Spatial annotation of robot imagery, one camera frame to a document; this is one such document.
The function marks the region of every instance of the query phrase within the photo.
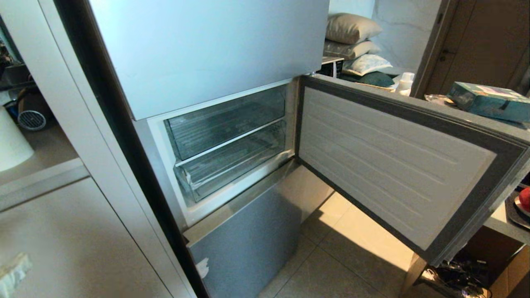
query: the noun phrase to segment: beige pillow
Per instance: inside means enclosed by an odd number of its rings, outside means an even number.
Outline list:
[[[350,13],[337,13],[328,17],[326,38],[353,45],[372,38],[381,31],[383,29],[367,17]]]
[[[331,40],[324,42],[324,56],[340,57],[353,60],[364,54],[377,54],[381,49],[373,42],[366,40],[354,45],[347,45]]]

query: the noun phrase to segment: freezer drawer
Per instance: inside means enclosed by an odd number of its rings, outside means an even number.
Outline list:
[[[175,157],[185,160],[285,115],[286,85],[164,121]]]
[[[285,149],[285,123],[276,122],[175,167],[182,193],[198,202]]]
[[[332,193],[290,161],[184,232],[212,298],[256,297],[296,248],[299,226]]]

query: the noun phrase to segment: beige tiled floor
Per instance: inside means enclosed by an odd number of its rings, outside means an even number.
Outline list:
[[[298,249],[260,298],[395,298],[413,252],[333,194],[302,224]],[[409,297],[439,298],[425,286]]]

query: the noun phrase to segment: box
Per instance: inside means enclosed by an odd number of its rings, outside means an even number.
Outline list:
[[[455,82],[447,96],[470,113],[530,122],[530,99],[510,89]]]

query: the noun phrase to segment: silver refrigerator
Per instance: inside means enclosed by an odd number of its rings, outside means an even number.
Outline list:
[[[121,122],[146,157],[135,175],[152,173],[163,200],[152,206],[170,215],[165,233],[183,237],[179,260],[193,264],[211,297],[256,296],[294,252],[301,222],[333,191],[436,265],[529,171],[523,130],[311,75],[328,6],[84,7],[123,103]]]

